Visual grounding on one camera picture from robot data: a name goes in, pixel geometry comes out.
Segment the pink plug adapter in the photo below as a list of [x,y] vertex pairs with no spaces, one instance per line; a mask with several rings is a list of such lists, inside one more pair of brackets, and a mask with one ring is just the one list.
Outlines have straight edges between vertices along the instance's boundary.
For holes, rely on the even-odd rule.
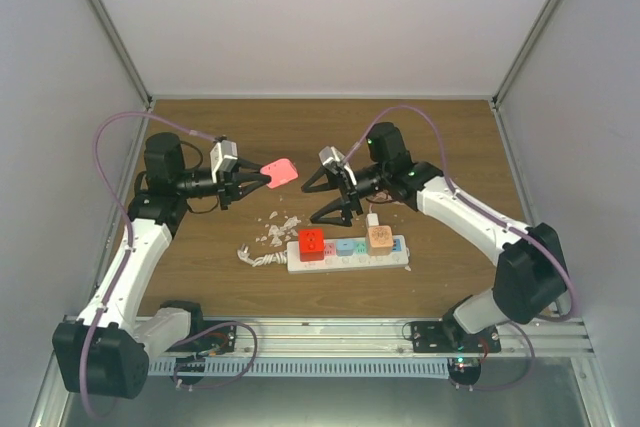
[[284,186],[299,176],[294,163],[288,158],[280,158],[260,169],[260,173],[270,177],[267,184],[269,189],[276,189]]

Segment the red cube plug adapter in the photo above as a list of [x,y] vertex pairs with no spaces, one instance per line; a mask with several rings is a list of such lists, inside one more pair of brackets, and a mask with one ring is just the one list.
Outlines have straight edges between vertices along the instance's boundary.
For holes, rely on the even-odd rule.
[[298,245],[301,262],[314,262],[324,259],[325,239],[321,229],[300,230],[298,234]]

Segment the white power strip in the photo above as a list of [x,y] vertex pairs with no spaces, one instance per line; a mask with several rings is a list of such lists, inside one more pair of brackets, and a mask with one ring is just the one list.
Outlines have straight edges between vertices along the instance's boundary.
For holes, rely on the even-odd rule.
[[[364,237],[343,238],[352,239],[355,243],[365,242]],[[301,262],[299,258],[298,241],[290,241],[286,246],[287,270],[290,274],[331,273],[346,271],[364,271],[371,269],[406,268],[409,266],[410,253],[402,235],[395,235],[393,250],[386,256],[357,255],[340,257],[336,255],[336,241],[325,241],[325,256],[321,261]]]

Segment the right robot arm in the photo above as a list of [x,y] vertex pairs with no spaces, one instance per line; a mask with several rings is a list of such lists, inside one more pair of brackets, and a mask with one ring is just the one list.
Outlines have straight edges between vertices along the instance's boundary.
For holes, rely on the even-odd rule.
[[483,253],[496,269],[494,283],[443,316],[443,340],[451,350],[468,350],[488,327],[527,324],[569,291],[561,243],[551,226],[528,226],[502,215],[460,189],[442,167],[414,161],[400,130],[390,122],[374,124],[365,140],[372,164],[358,171],[336,148],[320,152],[321,165],[301,190],[336,190],[339,196],[313,213],[311,221],[349,227],[353,216],[362,213],[363,199],[385,192]]

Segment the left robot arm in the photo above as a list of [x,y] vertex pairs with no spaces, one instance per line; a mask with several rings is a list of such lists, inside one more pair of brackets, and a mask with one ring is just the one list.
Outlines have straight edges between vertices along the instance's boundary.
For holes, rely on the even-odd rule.
[[171,132],[146,140],[144,170],[136,180],[111,265],[78,318],[54,331],[54,353],[71,393],[133,399],[153,359],[171,350],[200,357],[218,347],[206,333],[197,303],[166,301],[142,324],[136,316],[157,264],[190,210],[190,200],[213,197],[225,210],[270,178],[261,165],[239,157],[236,144],[226,138],[214,141],[207,167],[187,167],[184,144]]

